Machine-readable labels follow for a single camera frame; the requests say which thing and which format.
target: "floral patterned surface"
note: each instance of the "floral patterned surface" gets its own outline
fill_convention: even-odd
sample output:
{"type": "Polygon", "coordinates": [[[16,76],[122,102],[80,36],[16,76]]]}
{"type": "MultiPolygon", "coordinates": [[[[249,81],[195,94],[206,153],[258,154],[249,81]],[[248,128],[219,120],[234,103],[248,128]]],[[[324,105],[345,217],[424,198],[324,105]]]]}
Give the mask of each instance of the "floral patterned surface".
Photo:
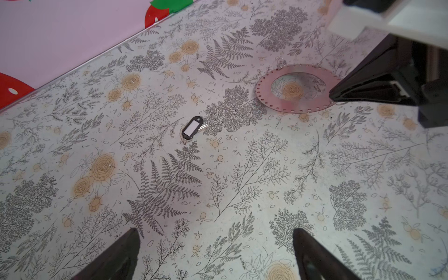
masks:
{"type": "Polygon", "coordinates": [[[296,227],[363,279],[446,277],[446,128],[255,98],[280,58],[342,78],[384,38],[326,32],[328,3],[202,0],[3,112],[0,279],[70,279],[131,227],[140,280],[298,279],[296,227]]]}

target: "white label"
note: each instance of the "white label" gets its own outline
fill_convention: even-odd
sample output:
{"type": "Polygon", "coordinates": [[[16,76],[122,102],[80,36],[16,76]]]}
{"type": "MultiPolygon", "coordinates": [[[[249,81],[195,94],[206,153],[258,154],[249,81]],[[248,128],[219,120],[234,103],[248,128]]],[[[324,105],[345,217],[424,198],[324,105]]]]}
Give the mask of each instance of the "white label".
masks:
{"type": "Polygon", "coordinates": [[[187,129],[185,129],[184,133],[187,136],[191,136],[191,134],[193,133],[193,131],[199,126],[199,123],[195,120],[193,120],[190,125],[187,127],[187,129]]]}

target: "key ring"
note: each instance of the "key ring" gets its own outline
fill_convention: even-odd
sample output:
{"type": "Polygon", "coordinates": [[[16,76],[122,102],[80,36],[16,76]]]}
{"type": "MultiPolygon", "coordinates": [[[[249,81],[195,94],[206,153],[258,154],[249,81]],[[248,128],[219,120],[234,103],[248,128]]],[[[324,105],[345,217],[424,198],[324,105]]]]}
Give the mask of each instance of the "key ring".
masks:
{"type": "Polygon", "coordinates": [[[184,145],[186,145],[187,142],[193,140],[193,136],[198,131],[208,127],[208,124],[204,125],[203,123],[204,120],[202,119],[201,116],[195,116],[190,120],[190,122],[185,126],[185,128],[181,130],[180,137],[184,145]]]}

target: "white dot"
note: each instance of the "white dot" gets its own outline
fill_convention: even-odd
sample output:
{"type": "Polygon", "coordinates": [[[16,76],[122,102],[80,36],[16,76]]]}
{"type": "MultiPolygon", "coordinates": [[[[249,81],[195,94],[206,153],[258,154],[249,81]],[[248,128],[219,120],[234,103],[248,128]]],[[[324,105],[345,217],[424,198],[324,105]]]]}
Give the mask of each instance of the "white dot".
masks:
{"type": "Polygon", "coordinates": [[[17,92],[17,90],[13,89],[13,88],[8,88],[9,92],[14,94],[14,95],[18,95],[19,93],[17,92]]]}

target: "black key tag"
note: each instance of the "black key tag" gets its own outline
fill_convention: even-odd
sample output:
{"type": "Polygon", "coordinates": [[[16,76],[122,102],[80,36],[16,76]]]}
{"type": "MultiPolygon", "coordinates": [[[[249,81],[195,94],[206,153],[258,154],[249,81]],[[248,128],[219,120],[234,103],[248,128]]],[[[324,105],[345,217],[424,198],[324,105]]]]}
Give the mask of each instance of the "black key tag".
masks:
{"type": "Polygon", "coordinates": [[[198,132],[199,128],[204,123],[201,116],[193,117],[190,122],[181,131],[181,140],[186,143],[193,139],[193,136],[198,132]]]}

